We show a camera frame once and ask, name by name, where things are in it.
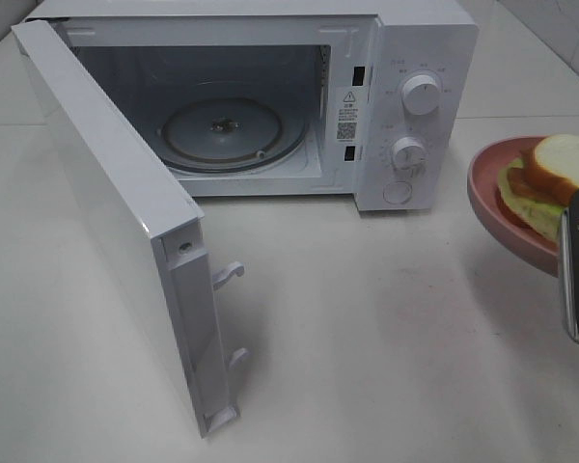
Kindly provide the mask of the round white door button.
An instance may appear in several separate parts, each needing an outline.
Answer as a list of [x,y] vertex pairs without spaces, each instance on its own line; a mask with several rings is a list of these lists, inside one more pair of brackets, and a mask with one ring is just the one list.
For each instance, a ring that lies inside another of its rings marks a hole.
[[382,195],[388,204],[406,204],[412,197],[412,185],[403,180],[391,181],[384,186]]

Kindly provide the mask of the white microwave door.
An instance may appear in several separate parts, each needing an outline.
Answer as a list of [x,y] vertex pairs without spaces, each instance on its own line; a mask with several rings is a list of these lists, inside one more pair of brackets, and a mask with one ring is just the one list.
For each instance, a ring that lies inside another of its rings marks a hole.
[[13,28],[80,216],[124,303],[207,436],[238,414],[216,291],[244,272],[212,271],[203,212],[44,20]]

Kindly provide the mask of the white timer knob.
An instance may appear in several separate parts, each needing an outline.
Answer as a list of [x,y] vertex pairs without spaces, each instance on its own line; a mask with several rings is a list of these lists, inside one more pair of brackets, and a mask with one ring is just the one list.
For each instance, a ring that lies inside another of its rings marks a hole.
[[391,147],[391,158],[396,170],[420,169],[425,165],[427,149],[417,138],[399,138]]

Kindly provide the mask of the pink round plate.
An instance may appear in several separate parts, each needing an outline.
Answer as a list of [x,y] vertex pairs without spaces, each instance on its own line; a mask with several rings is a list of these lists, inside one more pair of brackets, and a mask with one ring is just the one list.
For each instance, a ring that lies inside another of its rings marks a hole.
[[522,136],[495,142],[479,151],[467,174],[467,195],[478,220],[508,251],[534,268],[558,276],[558,246],[529,228],[520,227],[502,211],[497,176],[522,150],[544,136]]

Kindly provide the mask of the white bread sandwich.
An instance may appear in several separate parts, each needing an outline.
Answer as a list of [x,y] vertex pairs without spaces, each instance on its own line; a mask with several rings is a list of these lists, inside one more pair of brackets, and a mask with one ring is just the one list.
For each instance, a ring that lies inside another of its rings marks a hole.
[[514,220],[555,243],[561,215],[579,190],[579,136],[552,135],[521,150],[499,171],[497,185]]

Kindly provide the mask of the glass microwave turntable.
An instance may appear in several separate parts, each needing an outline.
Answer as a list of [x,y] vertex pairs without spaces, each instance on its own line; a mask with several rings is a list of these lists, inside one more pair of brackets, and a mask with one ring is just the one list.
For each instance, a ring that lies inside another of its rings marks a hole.
[[283,134],[281,117],[251,98],[208,98],[176,111],[160,129],[163,161],[192,172],[228,172],[265,161]]

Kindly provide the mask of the white microwave oven body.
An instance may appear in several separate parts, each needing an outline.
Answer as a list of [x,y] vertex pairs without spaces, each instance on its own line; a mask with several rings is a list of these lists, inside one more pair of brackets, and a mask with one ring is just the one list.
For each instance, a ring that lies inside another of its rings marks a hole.
[[[44,20],[193,197],[348,195],[361,211],[427,209],[472,61],[478,28],[455,1],[43,1]],[[419,72],[439,106],[409,114],[401,84]],[[359,98],[356,139],[336,140],[337,90]],[[228,172],[166,164],[163,124],[185,105],[245,97],[269,106],[283,134],[268,158]],[[401,137],[427,149],[396,170]],[[406,204],[383,188],[410,182]]]

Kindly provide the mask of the white warning label sticker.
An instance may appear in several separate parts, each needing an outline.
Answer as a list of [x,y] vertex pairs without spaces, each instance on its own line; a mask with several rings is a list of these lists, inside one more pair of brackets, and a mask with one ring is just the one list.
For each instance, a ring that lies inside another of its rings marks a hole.
[[351,87],[337,90],[336,106],[336,140],[339,142],[354,141],[358,132],[359,98]]

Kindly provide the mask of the upper white power knob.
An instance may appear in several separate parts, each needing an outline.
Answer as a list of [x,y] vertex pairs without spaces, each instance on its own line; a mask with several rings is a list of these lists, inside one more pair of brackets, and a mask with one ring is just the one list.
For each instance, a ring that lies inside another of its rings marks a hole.
[[400,90],[403,107],[411,115],[424,116],[439,106],[441,85],[433,73],[419,72],[409,76]]

